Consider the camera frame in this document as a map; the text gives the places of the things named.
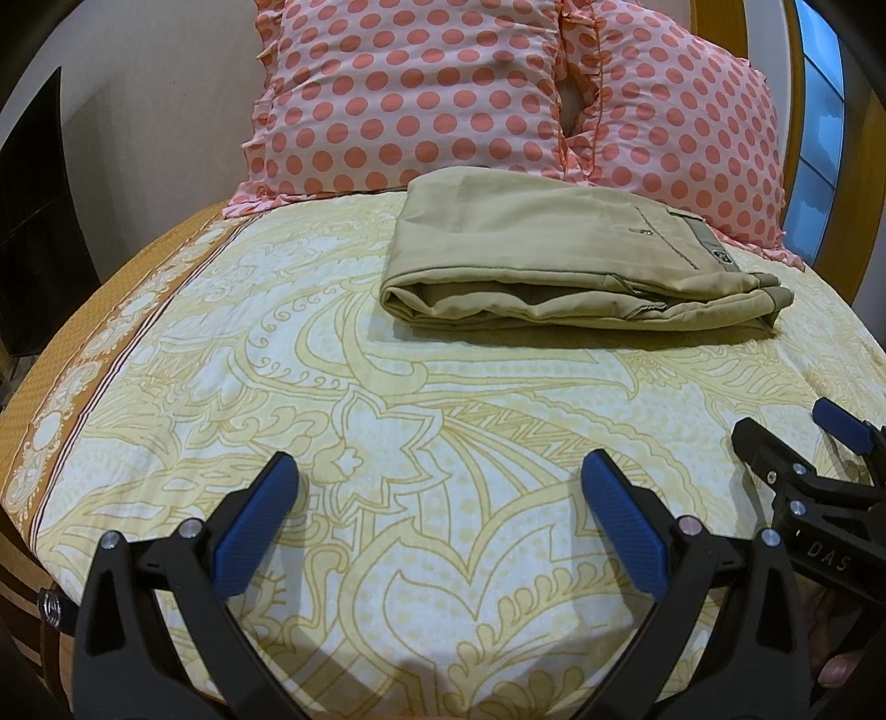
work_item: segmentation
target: pillowcase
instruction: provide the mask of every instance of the pillowcase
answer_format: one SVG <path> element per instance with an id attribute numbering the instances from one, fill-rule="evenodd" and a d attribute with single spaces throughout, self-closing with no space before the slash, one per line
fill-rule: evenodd
<path id="1" fill-rule="evenodd" d="M 227 217 L 473 165 L 563 179 L 557 0 L 256 0 L 266 92 Z"/>
<path id="2" fill-rule="evenodd" d="M 566 140 L 568 178 L 696 213 L 726 242 L 802 268 L 781 243 L 784 181 L 765 77 L 624 0 L 565 0 L 563 17 L 567 72 L 599 88 Z"/>

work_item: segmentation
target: blue gripper pad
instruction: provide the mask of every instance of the blue gripper pad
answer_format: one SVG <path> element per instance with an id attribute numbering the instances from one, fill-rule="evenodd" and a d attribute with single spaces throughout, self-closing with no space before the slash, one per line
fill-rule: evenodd
<path id="1" fill-rule="evenodd" d="M 581 465 L 585 499 L 615 546 L 631 582 L 661 602 L 669 583 L 667 548 L 631 498 L 627 484 L 627 478 L 603 450 L 590 453 Z"/>
<path id="2" fill-rule="evenodd" d="M 280 453 L 262 471 L 260 485 L 215 548 L 213 590 L 218 598 L 246 592 L 261 559 L 299 494 L 295 460 Z"/>
<path id="3" fill-rule="evenodd" d="M 812 421 L 856 455 L 866 455 L 874 449 L 870 428 L 826 397 L 813 405 Z"/>

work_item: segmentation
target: yellow floral bedsheet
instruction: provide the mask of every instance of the yellow floral bedsheet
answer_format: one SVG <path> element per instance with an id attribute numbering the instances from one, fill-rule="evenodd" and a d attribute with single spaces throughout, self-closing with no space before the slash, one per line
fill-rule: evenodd
<path id="1" fill-rule="evenodd" d="M 814 273 L 734 249 L 797 294 L 773 337 L 411 330 L 377 301 L 403 200 L 318 200 L 190 236 L 72 349 L 0 474 L 3 504 L 79 599 L 104 530 L 206 517 L 286 450 L 299 500 L 231 607 L 312 714 L 565 715 L 649 610 L 580 495 L 585 454 L 608 450 L 675 515 L 750 536 L 771 498 L 730 449 L 735 421 L 857 478 L 809 410 L 827 395 L 886 420 L 886 358 Z"/>

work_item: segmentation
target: beige pants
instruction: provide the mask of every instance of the beige pants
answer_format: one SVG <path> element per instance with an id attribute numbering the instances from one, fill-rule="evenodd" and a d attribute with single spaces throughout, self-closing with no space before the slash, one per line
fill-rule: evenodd
<path id="1" fill-rule="evenodd" d="M 420 325 L 771 326 L 793 293 L 744 273 L 697 215 L 482 168 L 412 181 L 381 303 Z"/>

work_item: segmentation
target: pink pillow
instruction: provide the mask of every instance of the pink pillow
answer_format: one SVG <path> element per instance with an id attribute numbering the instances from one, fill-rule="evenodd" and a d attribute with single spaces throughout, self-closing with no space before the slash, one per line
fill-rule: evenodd
<path id="1" fill-rule="evenodd" d="M 256 0 L 267 91 L 227 217 L 453 165 L 563 179 L 557 0 Z"/>
<path id="2" fill-rule="evenodd" d="M 589 77 L 568 179 L 705 218 L 732 245 L 786 264 L 778 123 L 765 77 L 660 12 L 565 0 L 567 72 Z"/>

